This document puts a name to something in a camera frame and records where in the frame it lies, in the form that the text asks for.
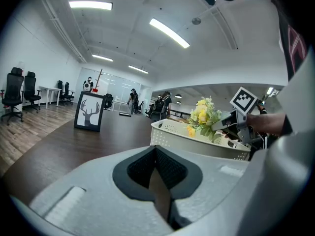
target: black picture frame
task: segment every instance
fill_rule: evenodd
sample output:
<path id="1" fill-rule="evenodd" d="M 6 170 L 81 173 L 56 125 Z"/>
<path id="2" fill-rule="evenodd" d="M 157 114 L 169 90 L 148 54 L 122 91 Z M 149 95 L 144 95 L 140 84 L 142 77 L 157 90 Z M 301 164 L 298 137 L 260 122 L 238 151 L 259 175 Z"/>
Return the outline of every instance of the black picture frame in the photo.
<path id="1" fill-rule="evenodd" d="M 81 112 L 81 104 L 82 104 L 83 95 L 88 95 L 90 97 L 95 97 L 95 98 L 102 99 L 102 104 L 101 104 L 100 109 L 99 109 L 99 116 L 98 116 L 98 123 L 97 123 L 97 125 L 93 125 L 93 124 L 90 124 L 90 125 L 78 125 L 77 124 L 78 117 L 79 117 L 79 114 Z M 82 91 L 81 94 L 80 94 L 79 101 L 78 101 L 77 110 L 75 112 L 74 127 L 75 128 L 83 128 L 83 129 L 99 132 L 100 131 L 100 125 L 101 125 L 101 122 L 102 122 L 102 116 L 103 116 L 103 110 L 104 110 L 104 105 L 105 105 L 105 99 L 106 99 L 105 95 L 98 95 L 98 94 L 95 94 L 95 93 Z"/>

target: picture frame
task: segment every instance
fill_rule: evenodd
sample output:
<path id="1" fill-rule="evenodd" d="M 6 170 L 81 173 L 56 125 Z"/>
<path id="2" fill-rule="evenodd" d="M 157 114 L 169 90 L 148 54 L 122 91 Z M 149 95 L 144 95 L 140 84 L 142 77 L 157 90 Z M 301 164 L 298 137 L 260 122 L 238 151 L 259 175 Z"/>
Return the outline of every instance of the picture frame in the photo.
<path id="1" fill-rule="evenodd" d="M 74 118 L 74 127 L 100 131 L 105 95 L 82 91 Z"/>

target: wooden floor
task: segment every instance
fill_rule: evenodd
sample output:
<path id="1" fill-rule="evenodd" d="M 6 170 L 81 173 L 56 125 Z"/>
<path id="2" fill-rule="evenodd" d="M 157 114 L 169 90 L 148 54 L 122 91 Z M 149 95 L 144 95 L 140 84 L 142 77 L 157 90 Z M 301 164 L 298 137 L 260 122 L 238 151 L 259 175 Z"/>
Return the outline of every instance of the wooden floor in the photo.
<path id="1" fill-rule="evenodd" d="M 56 105 L 41 106 L 36 110 L 23 110 L 24 122 L 12 118 L 7 126 L 7 117 L 0 121 L 0 177 L 26 151 L 42 138 L 74 118 L 76 104 L 58 107 Z"/>

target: flower bouquet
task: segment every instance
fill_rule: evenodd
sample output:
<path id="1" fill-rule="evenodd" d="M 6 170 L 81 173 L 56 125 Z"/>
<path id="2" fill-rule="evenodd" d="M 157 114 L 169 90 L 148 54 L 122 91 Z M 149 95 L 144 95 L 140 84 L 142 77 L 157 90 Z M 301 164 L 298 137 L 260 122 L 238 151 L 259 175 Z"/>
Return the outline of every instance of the flower bouquet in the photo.
<path id="1" fill-rule="evenodd" d="M 196 131 L 200 130 L 201 135 L 208 136 L 209 140 L 213 142 L 221 135 L 216 134 L 211 129 L 211 126 L 220 120 L 221 114 L 220 110 L 215 111 L 211 97 L 202 97 L 202 100 L 198 101 L 195 110 L 192 110 L 190 113 L 190 118 L 188 119 L 189 125 L 187 126 L 189 136 L 194 137 Z"/>

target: white desk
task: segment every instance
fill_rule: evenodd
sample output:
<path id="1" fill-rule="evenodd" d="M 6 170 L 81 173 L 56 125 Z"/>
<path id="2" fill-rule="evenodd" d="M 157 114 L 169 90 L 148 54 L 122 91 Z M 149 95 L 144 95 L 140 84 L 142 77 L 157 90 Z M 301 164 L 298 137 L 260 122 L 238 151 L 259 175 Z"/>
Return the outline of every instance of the white desk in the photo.
<path id="1" fill-rule="evenodd" d="M 57 96 L 57 106 L 59 104 L 59 96 L 60 96 L 60 91 L 61 89 L 59 88 L 48 88 L 48 87 L 43 87 L 43 86 L 39 86 L 42 90 L 47 91 L 46 94 L 46 109 L 48 108 L 48 98 L 49 98 L 49 92 L 51 91 L 57 91 L 58 92 L 58 96 Z M 51 97 L 52 97 L 52 93 L 50 94 L 50 100 L 49 100 L 49 104 L 51 104 Z"/>
<path id="2" fill-rule="evenodd" d="M 118 111 L 120 111 L 120 106 L 121 106 L 122 104 L 128 105 L 128 104 L 125 103 L 125 102 L 114 100 L 114 101 L 113 101 L 113 104 L 112 104 L 112 107 L 111 107 L 111 108 L 112 108 L 112 111 L 114 111 L 115 103 L 119 104 L 119 110 L 118 110 Z"/>

